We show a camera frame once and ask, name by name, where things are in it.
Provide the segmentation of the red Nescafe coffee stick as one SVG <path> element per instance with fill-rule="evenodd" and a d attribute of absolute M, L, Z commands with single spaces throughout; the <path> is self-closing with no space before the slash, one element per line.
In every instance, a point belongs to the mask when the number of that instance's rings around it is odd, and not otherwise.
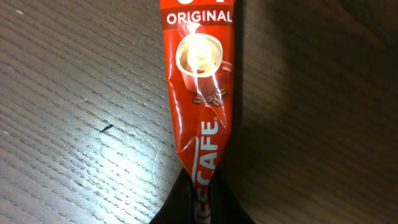
<path fill-rule="evenodd" d="M 235 0 L 161 0 L 175 149 L 193 184 L 193 219 L 212 219 L 209 183 L 232 127 Z"/>

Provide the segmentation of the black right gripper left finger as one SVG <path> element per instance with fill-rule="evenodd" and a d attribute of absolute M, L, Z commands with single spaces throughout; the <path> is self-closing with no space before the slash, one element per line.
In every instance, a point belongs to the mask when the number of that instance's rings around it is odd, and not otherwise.
<path fill-rule="evenodd" d="M 194 224 L 193 183 L 181 169 L 163 206 L 149 224 Z"/>

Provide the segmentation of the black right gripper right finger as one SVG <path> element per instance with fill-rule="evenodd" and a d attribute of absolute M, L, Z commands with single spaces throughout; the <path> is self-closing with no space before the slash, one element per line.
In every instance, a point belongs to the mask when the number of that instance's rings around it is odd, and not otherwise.
<path fill-rule="evenodd" d="M 228 183 L 218 169 L 209 184 L 211 203 L 211 224 L 255 224 L 240 206 Z"/>

